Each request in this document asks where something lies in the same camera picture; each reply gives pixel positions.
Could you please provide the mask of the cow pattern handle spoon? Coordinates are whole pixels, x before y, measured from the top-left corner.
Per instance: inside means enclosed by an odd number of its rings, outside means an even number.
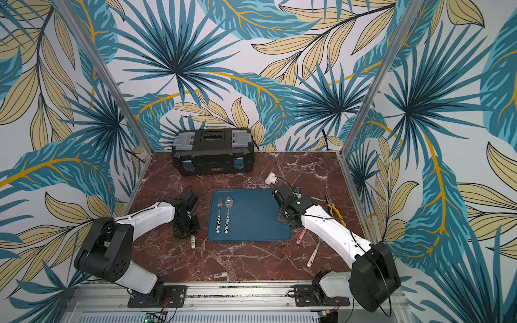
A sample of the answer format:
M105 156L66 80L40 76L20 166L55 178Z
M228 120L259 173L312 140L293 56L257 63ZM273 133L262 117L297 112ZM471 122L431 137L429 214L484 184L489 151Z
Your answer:
M233 198L231 196L228 196L226 198L226 200L225 200L225 206L226 206L227 214L226 214L226 219L225 219L224 234L228 234L229 233L229 229L230 229L230 210L233 207L233 204L234 204Z

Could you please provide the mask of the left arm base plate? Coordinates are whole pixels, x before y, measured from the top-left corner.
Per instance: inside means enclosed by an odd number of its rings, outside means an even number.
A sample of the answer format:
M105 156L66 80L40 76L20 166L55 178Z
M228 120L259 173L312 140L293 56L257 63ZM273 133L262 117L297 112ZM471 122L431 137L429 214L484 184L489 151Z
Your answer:
M187 294L186 285L161 285L148 294L133 291L128 308L182 308Z

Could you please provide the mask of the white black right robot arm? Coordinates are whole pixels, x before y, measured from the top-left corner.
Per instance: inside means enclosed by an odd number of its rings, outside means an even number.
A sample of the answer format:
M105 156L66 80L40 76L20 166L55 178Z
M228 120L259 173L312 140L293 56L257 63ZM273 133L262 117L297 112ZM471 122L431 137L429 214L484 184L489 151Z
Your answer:
M279 222L303 227L328 244L350 272L327 271L312 281L318 301L352 298L365 310L375 312L401 286L390 248L353 233L309 196L299 196L286 184L273 190L280 211Z

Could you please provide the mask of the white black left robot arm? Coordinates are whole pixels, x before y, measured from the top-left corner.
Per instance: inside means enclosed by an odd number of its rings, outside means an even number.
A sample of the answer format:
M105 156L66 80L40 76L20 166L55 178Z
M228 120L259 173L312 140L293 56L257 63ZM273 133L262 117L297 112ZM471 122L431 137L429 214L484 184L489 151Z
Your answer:
M82 274L160 301L165 296L163 280L132 261L133 242L165 224L172 226L175 238L195 235L199 230L198 217L193 215L197 202L195 193L183 191L175 199L161 199L125 217L95 220L78 251L74 267Z

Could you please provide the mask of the white cartoon handle spoon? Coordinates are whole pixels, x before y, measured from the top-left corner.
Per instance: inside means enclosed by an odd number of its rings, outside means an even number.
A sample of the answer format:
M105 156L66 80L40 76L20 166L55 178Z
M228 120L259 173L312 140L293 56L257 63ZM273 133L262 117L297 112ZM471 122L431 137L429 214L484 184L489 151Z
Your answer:
M313 265L313 263L314 263L314 261L315 261L315 258L316 258L317 254L318 254L318 251L319 251L319 247L320 247L320 245L321 245L321 241L318 241L318 243L317 243L317 245L316 245L315 249L313 250L313 252L312 252L312 254L311 254L311 256L310 256L310 258L308 259L308 262L307 262L307 264L306 264L306 266L307 266L308 268L311 268L311 267L312 267L312 265Z

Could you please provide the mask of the cow pattern handle fork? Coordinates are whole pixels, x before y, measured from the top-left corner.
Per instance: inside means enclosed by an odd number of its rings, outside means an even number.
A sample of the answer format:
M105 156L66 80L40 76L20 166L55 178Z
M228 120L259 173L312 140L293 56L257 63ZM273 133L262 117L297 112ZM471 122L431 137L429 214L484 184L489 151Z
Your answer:
M222 206L223 206L222 198L218 199L217 206L218 206L218 216L216 218L216 229L215 229L215 232L217 234L219 234L220 230L221 230L221 212L222 212Z

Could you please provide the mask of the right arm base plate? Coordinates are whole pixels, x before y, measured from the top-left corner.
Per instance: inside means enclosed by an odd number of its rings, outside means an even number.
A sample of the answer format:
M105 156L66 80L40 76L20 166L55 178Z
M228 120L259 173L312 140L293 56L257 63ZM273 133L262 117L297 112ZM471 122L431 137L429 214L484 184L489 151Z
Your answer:
M295 299L297 307L326 306L338 308L351 304L348 297L329 297L322 289L313 285L294 285L293 289L287 292L288 297Z

